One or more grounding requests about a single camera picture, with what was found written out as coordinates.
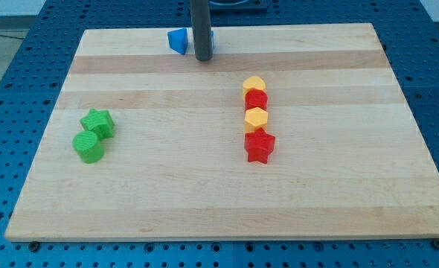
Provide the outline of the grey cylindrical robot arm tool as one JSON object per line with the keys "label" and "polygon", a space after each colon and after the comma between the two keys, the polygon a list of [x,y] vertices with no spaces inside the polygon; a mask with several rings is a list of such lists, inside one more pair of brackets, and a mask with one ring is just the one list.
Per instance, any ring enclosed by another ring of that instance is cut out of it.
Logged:
{"label": "grey cylindrical robot arm tool", "polygon": [[209,61],[213,56],[209,0],[190,0],[190,20],[195,56],[198,61]]}

